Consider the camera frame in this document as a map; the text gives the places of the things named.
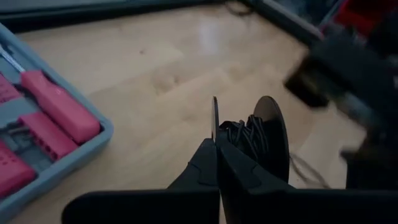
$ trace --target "wooden floor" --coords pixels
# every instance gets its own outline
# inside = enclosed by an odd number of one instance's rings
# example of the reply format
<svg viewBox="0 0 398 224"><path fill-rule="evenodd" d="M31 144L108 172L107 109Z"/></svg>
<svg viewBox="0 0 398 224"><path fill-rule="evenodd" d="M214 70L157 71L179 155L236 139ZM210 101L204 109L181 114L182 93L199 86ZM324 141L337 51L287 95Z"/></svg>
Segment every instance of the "wooden floor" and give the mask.
<svg viewBox="0 0 398 224"><path fill-rule="evenodd" d="M19 37L113 122L114 136L94 161L11 223L59 223L70 200L93 190L168 186L210 137L213 95L222 121L246 120L261 96L275 98L290 150L332 187L345 186L339 150L357 146L364 136L334 108L310 111L284 88L282 81L307 49L256 15L238 18L223 6L195 7ZM292 185L308 187L290 176Z"/></svg>

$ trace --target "pink screwdriver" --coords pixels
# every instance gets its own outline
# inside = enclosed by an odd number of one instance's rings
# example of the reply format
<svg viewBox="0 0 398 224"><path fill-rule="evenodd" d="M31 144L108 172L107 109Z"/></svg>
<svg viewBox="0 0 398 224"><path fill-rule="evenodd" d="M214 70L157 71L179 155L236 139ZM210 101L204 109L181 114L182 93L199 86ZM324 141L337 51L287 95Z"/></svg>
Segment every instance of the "pink screwdriver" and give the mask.
<svg viewBox="0 0 398 224"><path fill-rule="evenodd" d="M40 107L77 143L100 132L100 122L63 88L50 82L42 71L26 71L0 46L0 54L21 74L21 85L35 97Z"/></svg>

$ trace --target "cable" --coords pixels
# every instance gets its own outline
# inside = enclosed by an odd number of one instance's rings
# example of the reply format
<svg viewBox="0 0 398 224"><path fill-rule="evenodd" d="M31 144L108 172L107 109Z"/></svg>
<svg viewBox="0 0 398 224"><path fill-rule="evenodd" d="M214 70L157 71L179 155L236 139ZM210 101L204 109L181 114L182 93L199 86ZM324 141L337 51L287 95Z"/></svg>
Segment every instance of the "cable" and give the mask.
<svg viewBox="0 0 398 224"><path fill-rule="evenodd" d="M254 9L252 7L250 7L247 11L239 11L231 7L227 1L225 1L224 5L225 8L229 11L229 13L231 13L234 16L244 17L244 16L250 16L251 14L254 13Z"/></svg>
<svg viewBox="0 0 398 224"><path fill-rule="evenodd" d="M274 121L263 122L261 118L250 115L246 125L242 120L238 123L225 121L220 125L220 129L226 132L226 137L232 145L263 168L269 170L271 167L268 167L268 165L274 158L271 156L270 150L272 148L270 148L270 142L267 137L270 137L271 133L275 132L273 124L275 124ZM289 159L293 170L306 184L319 185L326 189L330 188L325 179L305 160L293 153L289 154ZM312 180L303 174L297 164L311 172L316 180Z"/></svg>

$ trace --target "gray tool case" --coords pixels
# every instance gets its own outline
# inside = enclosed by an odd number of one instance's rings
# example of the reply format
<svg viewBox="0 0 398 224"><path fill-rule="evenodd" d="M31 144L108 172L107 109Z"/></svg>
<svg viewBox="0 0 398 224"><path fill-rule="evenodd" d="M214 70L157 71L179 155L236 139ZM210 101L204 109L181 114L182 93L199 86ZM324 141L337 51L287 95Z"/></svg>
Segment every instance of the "gray tool case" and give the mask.
<svg viewBox="0 0 398 224"><path fill-rule="evenodd" d="M28 202L54 188L68 174L85 165L100 152L111 139L113 125L81 93L2 24L0 24L0 43L26 70L41 70L51 82L64 88L70 96L94 115L101 125L101 131L97 136L78 145L77 149L54 162L26 136L22 134L11 136L7 131L8 127L18 122L19 116L41 110L34 97L25 94L23 97L0 103L0 140L35 171L35 179L32 182L17 192L0 198L0 223L5 223L20 212ZM20 82L21 77L18 72L2 57L0 58L0 72L11 84ZM2 164L0 164L0 172L4 172L6 169L2 170L1 166Z"/></svg>

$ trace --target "pink tool handle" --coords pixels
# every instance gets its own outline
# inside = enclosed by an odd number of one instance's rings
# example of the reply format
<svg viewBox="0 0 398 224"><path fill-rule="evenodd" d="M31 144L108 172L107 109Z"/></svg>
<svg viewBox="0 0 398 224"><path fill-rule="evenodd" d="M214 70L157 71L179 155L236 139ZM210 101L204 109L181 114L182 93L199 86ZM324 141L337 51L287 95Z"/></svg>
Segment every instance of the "pink tool handle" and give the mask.
<svg viewBox="0 0 398 224"><path fill-rule="evenodd" d="M78 148L43 112L22 115L19 121L29 128L35 143L54 161Z"/></svg>
<svg viewBox="0 0 398 224"><path fill-rule="evenodd" d="M41 71L21 73L22 86L35 95L40 107L76 142L83 143L100 132L100 123L63 88L50 82Z"/></svg>
<svg viewBox="0 0 398 224"><path fill-rule="evenodd" d="M21 94L0 73L0 104L21 97Z"/></svg>
<svg viewBox="0 0 398 224"><path fill-rule="evenodd" d="M35 171L0 141L0 198L25 187L35 176Z"/></svg>

